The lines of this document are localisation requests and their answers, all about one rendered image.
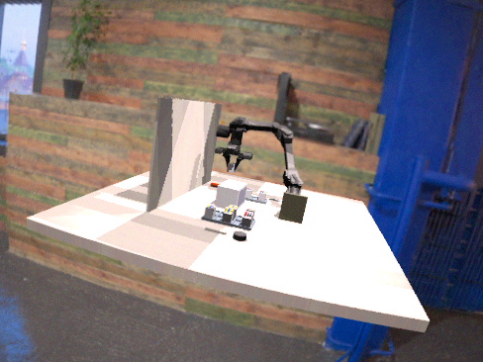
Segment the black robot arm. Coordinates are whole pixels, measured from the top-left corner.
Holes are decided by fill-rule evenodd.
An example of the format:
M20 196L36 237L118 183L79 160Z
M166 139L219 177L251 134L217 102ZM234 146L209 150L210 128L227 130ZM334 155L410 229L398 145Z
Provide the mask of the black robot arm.
M273 132L281 141L281 144L284 147L286 163L286 169L283 174L283 184L285 183L285 186L287 187L287 193L301 195L300 188L303 182L298 176L298 170L295 168L294 153L291 145L293 133L286 127L281 126L276 122L253 122L246 118L237 117L230 122L229 126L219 125L217 127L216 136L229 138L230 134L232 134L231 139L242 140L243 132L246 133L249 130ZM279 130L283 133L281 133ZM229 142L226 147L226 153L236 154L236 152L240 153L240 151L241 146L237 144L232 144Z

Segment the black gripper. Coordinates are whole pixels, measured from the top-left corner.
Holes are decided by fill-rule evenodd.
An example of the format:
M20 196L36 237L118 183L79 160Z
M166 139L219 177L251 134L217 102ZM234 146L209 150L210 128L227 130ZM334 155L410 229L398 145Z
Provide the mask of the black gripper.
M241 140L234 140L234 139L231 139L230 143L232 144L237 144L237 145L242 145L242 141ZM226 163L227 163L227 168L228 168L228 163L230 162L230 153L226 153L226 149L223 148L223 147L217 147L215 149L215 153L223 153L223 157L226 159ZM236 152L236 154L233 154L233 155L237 155L238 158L237 158L237 162L236 162L236 166L235 166L235 171L238 167L238 165L240 164L240 162L243 160L243 159L248 159L248 160L251 160L252 159L252 153L249 153L249 152L245 152L245 153L238 153Z

